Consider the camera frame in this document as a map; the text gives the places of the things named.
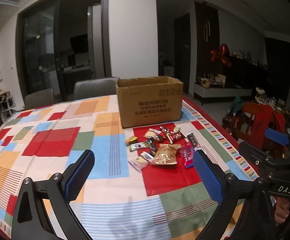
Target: screw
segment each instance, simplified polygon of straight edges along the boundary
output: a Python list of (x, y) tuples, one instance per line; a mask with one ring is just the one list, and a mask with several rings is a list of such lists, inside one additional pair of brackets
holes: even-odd
[(261, 183), (261, 184), (265, 183), (265, 180), (263, 178), (257, 178), (256, 180), (258, 183)]
[(54, 179), (58, 179), (60, 177), (59, 175), (60, 175), (59, 173), (55, 173), (54, 174), (54, 176), (55, 176)]
[(235, 174), (233, 174), (233, 173), (227, 173), (226, 176), (229, 179), (235, 179), (235, 177), (236, 177)]
[(24, 184), (29, 184), (30, 181), (31, 181), (31, 178), (25, 178), (23, 180)]

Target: cardboard box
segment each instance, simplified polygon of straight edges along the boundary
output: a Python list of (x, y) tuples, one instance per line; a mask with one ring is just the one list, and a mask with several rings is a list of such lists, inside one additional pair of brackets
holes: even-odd
[(123, 128), (181, 118), (183, 83), (176, 78), (117, 80), (116, 94)]

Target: pink package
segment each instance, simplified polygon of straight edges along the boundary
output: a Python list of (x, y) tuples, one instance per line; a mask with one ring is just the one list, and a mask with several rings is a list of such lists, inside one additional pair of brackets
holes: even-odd
[(194, 148), (191, 146), (190, 142), (183, 143), (182, 146), (178, 149), (178, 152), (184, 159), (184, 166), (185, 168), (190, 168), (193, 166), (193, 155), (194, 155)]

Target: dining chair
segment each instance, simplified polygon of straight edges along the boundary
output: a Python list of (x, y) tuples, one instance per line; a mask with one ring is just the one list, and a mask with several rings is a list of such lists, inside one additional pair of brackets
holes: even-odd
[(25, 110), (53, 105), (55, 104), (53, 89), (48, 88), (29, 94), (25, 97), (24, 103)]
[(115, 82), (119, 79), (119, 77), (109, 77), (76, 82), (74, 86), (74, 100), (115, 95)]
[[(244, 141), (249, 141), (254, 118), (262, 111), (260, 105), (249, 102), (242, 107), (240, 116), (237, 116), (237, 113), (233, 114), (229, 132), (235, 140), (242, 139)], [(270, 117), (269, 127), (274, 130), (276, 129), (275, 117), (273, 114)], [(269, 154), (275, 158), (282, 157), (284, 153), (284, 149), (278, 143), (267, 139), (263, 142), (262, 150), (268, 151)]]

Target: colorful patterned tablecloth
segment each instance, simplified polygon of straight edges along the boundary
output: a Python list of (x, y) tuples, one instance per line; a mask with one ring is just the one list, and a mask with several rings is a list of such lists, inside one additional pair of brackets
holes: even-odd
[[(205, 153), (223, 171), (254, 180), (255, 171), (200, 109), (183, 101), (183, 133), (193, 131)], [(122, 129), (117, 96), (89, 98), (15, 114), (0, 127), (0, 230), (11, 237), (13, 212), (21, 182), (48, 179), (63, 172), (85, 149), (95, 154), (95, 166), (75, 201), (76, 216), (94, 240), (188, 239), (206, 225), (217, 203), (209, 197), (195, 169), (185, 169), (177, 157), (173, 167), (147, 166), (138, 173), (128, 160), (125, 139), (143, 135), (149, 127)], [(57, 235), (66, 239), (48, 200), (46, 210)], [(237, 203), (223, 237), (230, 235), (242, 208)]]

